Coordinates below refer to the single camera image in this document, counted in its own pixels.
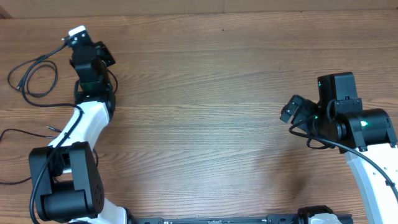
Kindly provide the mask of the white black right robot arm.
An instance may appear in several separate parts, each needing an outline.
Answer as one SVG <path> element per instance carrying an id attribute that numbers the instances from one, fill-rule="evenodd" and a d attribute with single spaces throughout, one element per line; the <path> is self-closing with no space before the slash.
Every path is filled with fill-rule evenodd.
<path id="1" fill-rule="evenodd" d="M 369 223 L 397 223 L 397 134 L 380 108 L 366 110 L 352 72 L 320 76 L 319 101 L 293 95 L 280 119 L 289 132 L 337 147 L 358 185 Z"/>

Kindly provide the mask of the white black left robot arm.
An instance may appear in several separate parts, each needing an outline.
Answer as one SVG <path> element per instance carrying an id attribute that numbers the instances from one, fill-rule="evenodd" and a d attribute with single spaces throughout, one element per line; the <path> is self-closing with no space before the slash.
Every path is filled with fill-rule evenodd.
<path id="1" fill-rule="evenodd" d="M 93 149 L 111 121 L 118 80 L 109 70 L 115 60 L 103 42 L 93 42 L 85 30 L 70 32 L 64 45 L 78 80 L 70 121 L 48 146 L 29 154 L 33 223 L 134 223 L 131 212 L 104 196 Z"/>

